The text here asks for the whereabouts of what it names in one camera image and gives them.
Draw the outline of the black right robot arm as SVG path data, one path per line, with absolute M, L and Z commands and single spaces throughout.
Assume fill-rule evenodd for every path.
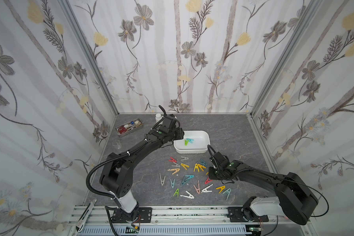
M 295 173 L 275 174 L 233 160 L 207 147 L 210 161 L 208 175 L 211 180 L 230 184 L 236 181 L 250 183 L 273 194 L 274 197 L 250 197 L 241 209 L 241 219 L 250 222 L 262 216 L 283 216 L 298 225 L 306 225 L 319 200 L 315 189 L 309 187 Z

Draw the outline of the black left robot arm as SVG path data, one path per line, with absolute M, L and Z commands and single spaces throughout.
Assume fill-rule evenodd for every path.
M 180 121 L 173 114 L 167 114 L 161 105 L 159 108 L 163 112 L 161 120 L 145 134 L 141 142 L 120 154 L 109 154 L 106 161 L 93 167 L 86 177 L 88 190 L 115 201 L 125 221 L 134 222 L 139 218 L 139 203 L 131 192 L 137 165 L 153 151 L 184 137 Z M 101 167 L 103 171 L 99 183 L 105 192 L 93 188 L 90 183 L 92 175 Z

